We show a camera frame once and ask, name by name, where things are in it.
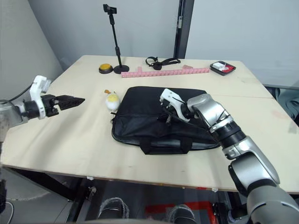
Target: bag handle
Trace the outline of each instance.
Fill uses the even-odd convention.
[[[192,148],[192,139],[180,138],[180,148],[173,147],[153,147],[151,138],[140,138],[140,148],[144,154],[187,154]]]

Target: black stand pole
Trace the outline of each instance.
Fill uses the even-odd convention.
[[[104,7],[104,12],[108,13],[108,15],[109,15],[110,24],[112,26],[114,42],[115,42],[115,52],[116,52],[118,64],[119,64],[114,67],[114,72],[116,74],[121,74],[122,71],[129,71],[130,68],[126,65],[121,64],[121,52],[120,52],[120,48],[117,45],[115,28],[114,28],[115,22],[114,22],[114,17],[113,17],[113,14],[116,14],[116,8],[109,7],[108,5],[103,5],[103,7]]]

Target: gray fabric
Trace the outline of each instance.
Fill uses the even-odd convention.
[[[276,89],[278,103],[294,120],[299,114],[299,90]]]

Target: black cable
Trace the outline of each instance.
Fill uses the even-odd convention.
[[[198,127],[197,125],[194,125],[194,124],[191,124],[181,118],[179,118],[177,115],[175,115],[174,113],[171,113],[169,112],[166,108],[162,107],[163,111],[166,112],[169,116],[171,116],[172,118],[175,118],[175,119],[178,119],[180,121],[183,121],[184,123],[186,123],[187,125],[190,125],[190,126],[193,126],[193,127],[196,127],[196,128],[201,128],[201,127]]]
[[[252,224],[252,220],[251,220],[251,217],[248,218],[248,221],[246,224]]]
[[[26,89],[24,89],[20,94],[18,94],[17,96],[11,98],[9,101],[13,101],[13,100],[19,98],[19,97],[20,97],[21,95],[23,95],[27,90],[29,90],[31,86],[32,86],[32,83],[30,84],[30,86],[28,86]]]
[[[9,204],[11,206],[11,213],[10,213],[10,216],[9,216],[9,219],[8,219],[8,222],[7,222],[7,224],[10,224],[11,220],[14,216],[14,205],[11,202],[5,202],[5,203]]]
[[[201,119],[202,123],[206,126],[206,128],[204,128],[206,130],[207,133],[210,133],[210,127],[208,126],[208,122],[206,120],[206,118],[201,114],[201,112],[199,111],[199,109],[197,109],[195,106],[192,107],[192,109],[194,110],[194,112],[196,113],[196,115],[198,116],[199,119]]]
[[[179,100],[179,99],[177,99],[177,98],[174,98],[174,99],[177,100],[178,102],[181,102],[182,104],[185,103],[184,101],[181,101],[181,100]]]
[[[218,120],[216,121],[216,123],[218,123],[218,121],[220,121],[221,116],[224,114],[224,112],[225,112],[225,110],[222,111],[222,113],[220,114],[220,116],[219,116]]]

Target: sneaker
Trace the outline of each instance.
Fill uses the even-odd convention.
[[[184,204],[175,206],[168,214],[167,221],[176,224],[196,224],[192,210]]]
[[[109,198],[100,207],[98,219],[129,218],[129,208],[119,197]]]

